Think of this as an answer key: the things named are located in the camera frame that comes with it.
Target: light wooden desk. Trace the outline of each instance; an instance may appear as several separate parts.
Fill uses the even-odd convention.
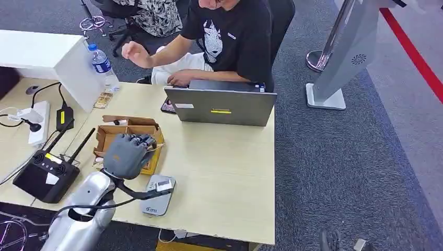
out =
[[[16,107],[18,109],[25,109],[31,107],[32,95],[25,94],[25,90],[32,86],[38,85],[44,87],[46,85],[55,83],[46,79],[23,78],[5,97],[0,100],[0,109],[6,107]],[[88,117],[88,113],[77,104],[71,95],[62,87],[62,94],[67,104],[74,110],[75,127],[65,133],[52,153],[65,153],[80,131],[83,123]],[[55,131],[56,111],[62,106],[62,99],[59,95],[58,86],[49,87],[36,95],[36,102],[47,100],[51,105],[51,112],[49,117],[49,133]],[[14,124],[8,121],[7,118],[0,118],[5,124]],[[19,127],[7,128],[0,126],[0,178],[3,179],[16,166],[26,160],[36,149],[28,145],[29,126],[22,124]],[[0,187],[0,201],[7,203],[14,203],[23,206],[30,206],[34,201],[34,197],[23,192],[12,184],[12,179]]]
[[[16,96],[16,90],[8,95]],[[139,202],[134,201],[117,208],[114,220],[237,239],[250,242],[251,250],[257,248],[258,244],[275,244],[274,113],[265,128],[186,123],[176,115],[160,111],[165,99],[166,94],[161,86],[122,83],[122,89],[109,106],[94,109],[73,142],[62,143],[59,147],[71,145],[66,154],[72,154],[90,129],[102,124],[103,115],[154,118],[160,124],[166,140],[156,173],[177,180],[168,211],[164,216],[150,218],[141,212]],[[76,111],[76,130],[78,116]],[[20,134],[27,133],[25,129],[21,130],[23,132]],[[73,130],[69,133],[64,136],[65,141],[74,137]],[[87,175],[96,171],[92,168],[92,149],[96,145],[97,140],[91,137],[78,156],[81,173],[65,199]],[[127,181],[126,185],[133,190],[144,191],[148,180],[149,176],[140,175]],[[6,185],[13,194],[7,198],[0,197],[0,201],[26,204],[24,202],[32,200],[12,184]],[[119,190],[114,195],[116,202],[129,198]],[[32,206],[58,210],[63,202],[46,204],[35,200]]]

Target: bottle cap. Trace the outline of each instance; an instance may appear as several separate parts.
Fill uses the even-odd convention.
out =
[[[90,51],[95,51],[97,49],[97,45],[95,43],[92,43],[92,44],[88,45],[88,49]]]

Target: logo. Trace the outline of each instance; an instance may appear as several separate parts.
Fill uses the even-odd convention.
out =
[[[232,39],[234,39],[234,40],[236,40],[237,38],[234,36],[234,35],[232,35],[231,33],[229,33],[228,32],[228,36],[230,36]]]

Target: black cable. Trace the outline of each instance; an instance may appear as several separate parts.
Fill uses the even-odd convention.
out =
[[[26,165],[23,165],[21,168],[17,169],[14,173],[12,173],[9,177],[7,177],[5,180],[3,180],[2,183],[0,183],[0,186],[4,183],[8,182],[10,179],[12,179],[17,173],[19,173]]]
[[[34,108],[34,104],[35,104],[35,102],[36,102],[36,95],[37,95],[37,93],[39,93],[40,91],[42,91],[42,90],[44,90],[44,89],[46,89],[46,88],[49,88],[49,87],[51,87],[51,86],[54,86],[54,85],[59,85],[59,93],[60,93],[60,96],[62,97],[62,100],[63,100],[62,107],[66,107],[67,104],[66,104],[65,98],[63,97],[63,94],[62,94],[62,91],[61,91],[62,83],[57,82],[57,83],[54,83],[54,84],[50,84],[50,85],[48,85],[48,86],[45,86],[45,87],[39,89],[38,91],[36,91],[36,92],[34,93],[34,95],[32,95],[31,108]],[[5,117],[5,116],[8,116],[8,114],[1,114],[1,115],[0,115],[0,117]],[[23,124],[23,121],[20,121],[18,124],[14,124],[14,125],[3,124],[3,123],[0,122],[0,126],[9,127],[9,128],[12,128],[12,127],[18,127],[18,126],[20,126],[21,124]]]
[[[36,92],[34,93],[34,95],[32,95],[31,108],[34,108],[34,104],[36,103],[36,95],[37,95],[37,93],[41,92],[42,90],[44,90],[44,89],[46,89],[46,88],[49,88],[49,87],[54,86],[54,85],[59,85],[59,84],[61,85],[60,82],[57,82],[57,83],[54,83],[54,84],[46,85],[45,87],[43,87],[43,88],[41,88],[41,89],[38,89],[38,91],[36,91]]]
[[[67,107],[68,105],[67,105],[65,98],[63,97],[63,94],[62,94],[62,84],[61,83],[59,84],[59,93],[60,93],[60,97],[62,97],[62,101],[63,101],[62,108]]]
[[[49,140],[52,138],[52,136],[54,136],[54,134],[55,134],[56,132],[58,132],[58,131],[55,130],[55,131],[53,131],[53,132],[51,133],[51,135],[50,135],[49,138],[46,140],[46,142],[43,144],[43,146],[41,147],[41,149],[43,149],[43,148],[48,144]]]
[[[0,117],[7,117],[8,116],[8,114],[0,114]],[[23,121],[20,121],[18,124],[15,124],[15,125],[8,125],[8,124],[3,124],[3,123],[1,123],[0,122],[0,126],[4,126],[4,127],[17,127],[17,126],[19,126],[19,125],[21,125],[21,124],[23,124]]]
[[[51,224],[49,224],[49,227],[51,227],[52,223],[54,223],[55,219],[57,219],[57,217],[59,216],[59,214],[65,210],[69,210],[69,209],[74,209],[74,208],[88,208],[88,209],[109,209],[109,208],[116,208],[119,206],[123,206],[126,205],[128,203],[133,202],[134,200],[136,200],[135,198],[132,198],[130,200],[126,200],[123,202],[120,202],[118,204],[114,204],[114,205],[109,205],[109,206],[94,206],[94,205],[72,205],[72,206],[66,206],[61,208],[60,210],[58,210],[55,214],[54,217],[52,217],[51,220]]]
[[[46,142],[43,144],[42,148],[43,149],[47,143],[50,141],[50,139],[52,138],[52,136],[54,136],[54,134],[58,132],[58,131],[53,131],[51,133],[51,135],[49,136],[49,138],[46,140]],[[4,183],[8,182],[10,179],[12,179],[17,173],[19,173],[21,170],[23,170],[23,168],[26,166],[26,164],[24,164],[21,168],[17,169],[14,173],[12,173],[9,177],[7,177],[2,183],[0,183],[0,186],[3,185]]]

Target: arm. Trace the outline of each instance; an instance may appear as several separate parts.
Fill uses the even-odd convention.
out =
[[[150,56],[141,44],[131,41],[123,46],[122,55],[142,68],[152,68],[171,64],[182,58],[189,51],[191,44],[191,40],[178,35],[163,50]]]
[[[163,48],[163,50],[151,57],[153,61],[151,67],[167,65],[177,61],[189,52],[191,44],[192,40],[178,35],[172,42]]]
[[[193,79],[230,81],[230,82],[250,82],[241,77],[237,72],[207,72],[201,70],[181,70],[172,74],[168,78],[168,84],[187,86]]]

